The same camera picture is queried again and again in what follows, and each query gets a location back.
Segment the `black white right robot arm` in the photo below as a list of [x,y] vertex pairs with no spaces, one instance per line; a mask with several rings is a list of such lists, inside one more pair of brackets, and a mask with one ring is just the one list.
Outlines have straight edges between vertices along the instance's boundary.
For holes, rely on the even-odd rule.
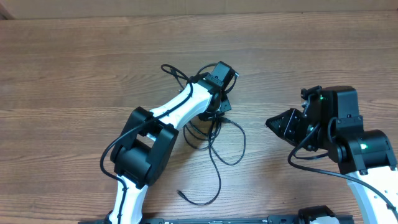
[[[288,163],[300,170],[345,179],[365,223],[397,223],[397,158],[387,135],[364,130],[358,94],[352,86],[301,90],[303,111],[291,108],[269,118],[266,126],[294,148]],[[300,149],[325,150],[339,171],[293,162]]]

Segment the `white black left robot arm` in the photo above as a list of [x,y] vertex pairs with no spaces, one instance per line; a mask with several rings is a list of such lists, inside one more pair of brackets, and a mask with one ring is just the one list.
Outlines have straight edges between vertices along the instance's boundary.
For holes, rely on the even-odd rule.
[[179,131],[194,117],[215,122],[231,109],[227,94],[238,73],[224,62],[211,63],[188,77],[179,69],[163,64],[161,69],[176,80],[186,80],[185,88],[166,104],[145,110],[134,109],[121,134],[105,150],[114,163],[106,175],[118,183],[114,208],[105,223],[140,223],[147,189],[163,173]]

